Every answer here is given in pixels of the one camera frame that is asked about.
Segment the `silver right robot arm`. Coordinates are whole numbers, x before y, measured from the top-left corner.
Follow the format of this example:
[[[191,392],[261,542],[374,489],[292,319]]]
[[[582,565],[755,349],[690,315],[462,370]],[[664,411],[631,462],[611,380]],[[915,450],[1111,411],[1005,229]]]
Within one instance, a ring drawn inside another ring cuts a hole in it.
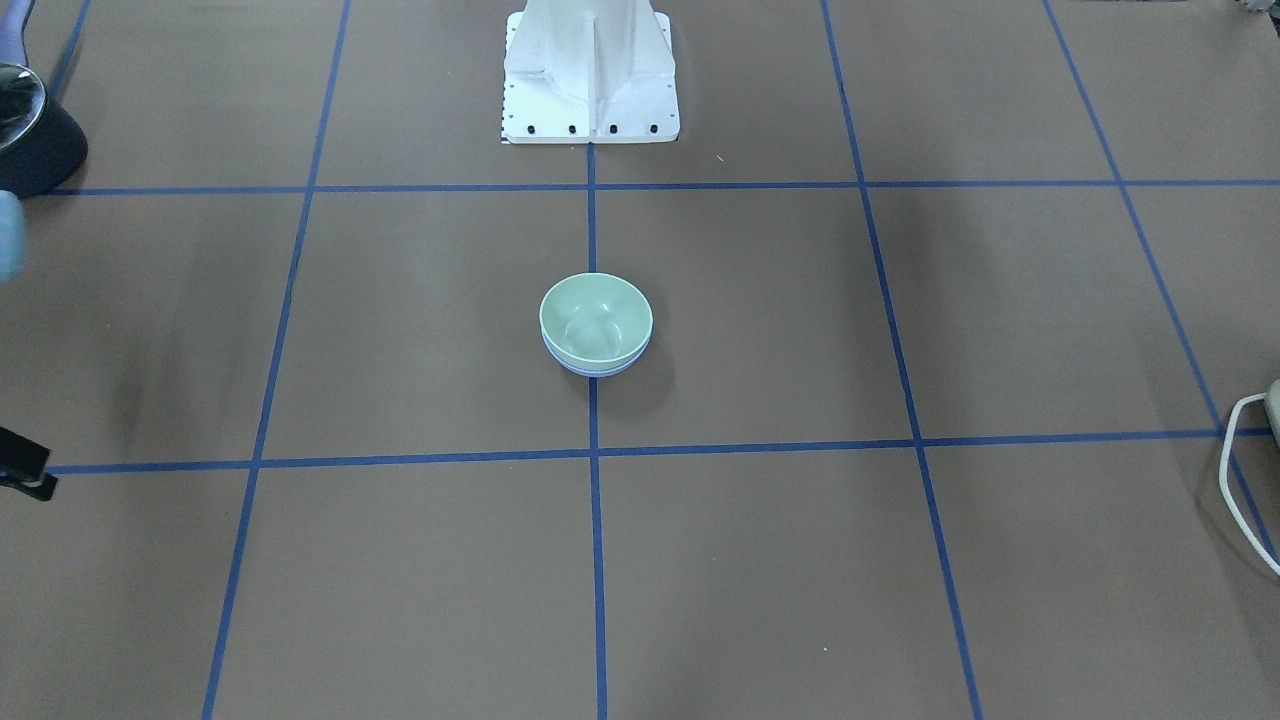
[[[26,217],[19,199],[1,192],[1,277],[14,279],[26,266]],[[55,495],[59,479],[49,471],[51,450],[1,427],[1,484],[40,502]]]

